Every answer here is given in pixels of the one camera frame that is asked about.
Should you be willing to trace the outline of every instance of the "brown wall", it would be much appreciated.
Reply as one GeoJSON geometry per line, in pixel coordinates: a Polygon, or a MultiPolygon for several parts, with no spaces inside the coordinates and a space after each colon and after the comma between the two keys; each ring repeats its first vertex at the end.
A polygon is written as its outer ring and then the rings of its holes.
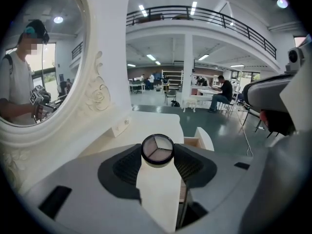
{"type": "MultiPolygon", "coordinates": [[[[172,66],[156,66],[156,67],[146,67],[146,68],[129,68],[128,79],[133,79],[136,77],[141,77],[141,75],[145,74],[145,77],[149,77],[151,73],[161,73],[161,70],[165,71],[182,71],[183,67],[172,67],[172,66]]],[[[195,68],[195,73],[203,74],[203,75],[222,75],[223,71],[205,69],[205,68],[195,68]]]]}

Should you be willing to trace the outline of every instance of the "cable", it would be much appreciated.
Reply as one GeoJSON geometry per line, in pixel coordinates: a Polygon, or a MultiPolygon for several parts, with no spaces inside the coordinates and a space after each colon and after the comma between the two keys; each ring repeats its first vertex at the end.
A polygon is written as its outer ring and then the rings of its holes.
{"type": "Polygon", "coordinates": [[[243,124],[242,124],[242,122],[241,122],[241,120],[240,120],[240,117],[239,117],[239,115],[238,115],[238,111],[236,111],[236,114],[237,114],[237,117],[238,117],[238,119],[239,119],[239,123],[240,123],[240,125],[242,126],[242,130],[243,130],[243,133],[244,133],[244,136],[245,136],[246,142],[247,142],[247,144],[248,144],[248,149],[247,149],[247,151],[246,151],[246,155],[248,156],[248,151],[250,151],[250,152],[251,152],[251,154],[252,154],[252,157],[253,157],[253,156],[254,156],[254,154],[252,153],[252,148],[250,147],[250,144],[249,144],[249,142],[248,142],[248,139],[247,139],[247,136],[246,136],[246,133],[245,133],[245,130],[244,130],[243,124]]]}

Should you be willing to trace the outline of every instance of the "man sitting on chair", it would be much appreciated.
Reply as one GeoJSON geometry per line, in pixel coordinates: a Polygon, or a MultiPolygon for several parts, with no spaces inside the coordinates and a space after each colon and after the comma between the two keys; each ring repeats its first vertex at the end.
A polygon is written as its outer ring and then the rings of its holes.
{"type": "Polygon", "coordinates": [[[213,88],[213,89],[217,90],[217,91],[222,91],[222,93],[213,96],[211,106],[208,110],[209,113],[215,113],[216,112],[216,105],[218,102],[222,102],[224,104],[230,104],[232,101],[233,87],[232,87],[231,83],[228,80],[226,80],[223,76],[219,76],[218,80],[221,84],[223,84],[222,87],[221,88],[213,88]]]}

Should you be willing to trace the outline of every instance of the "railing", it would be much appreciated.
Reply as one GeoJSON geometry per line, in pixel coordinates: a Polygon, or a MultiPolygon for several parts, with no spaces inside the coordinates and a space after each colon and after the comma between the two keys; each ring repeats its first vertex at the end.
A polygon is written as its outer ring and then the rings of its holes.
{"type": "Polygon", "coordinates": [[[81,42],[74,50],[72,51],[72,58],[74,59],[76,56],[78,56],[82,52],[82,43],[81,42]]]}
{"type": "Polygon", "coordinates": [[[126,26],[157,20],[203,21],[205,23],[211,23],[223,28],[234,30],[235,32],[260,45],[265,51],[276,59],[276,48],[268,40],[246,24],[220,12],[197,7],[194,15],[191,15],[192,7],[181,5],[153,7],[145,9],[145,11],[147,13],[146,17],[140,10],[129,13],[127,15],[126,26]]]}

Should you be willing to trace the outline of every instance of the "oval mirror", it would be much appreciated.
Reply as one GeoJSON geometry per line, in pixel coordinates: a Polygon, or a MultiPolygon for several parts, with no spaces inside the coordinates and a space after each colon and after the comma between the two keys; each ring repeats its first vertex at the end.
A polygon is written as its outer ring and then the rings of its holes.
{"type": "Polygon", "coordinates": [[[83,57],[85,27],[75,0],[28,0],[0,46],[0,118],[47,120],[64,103],[83,57]]]}

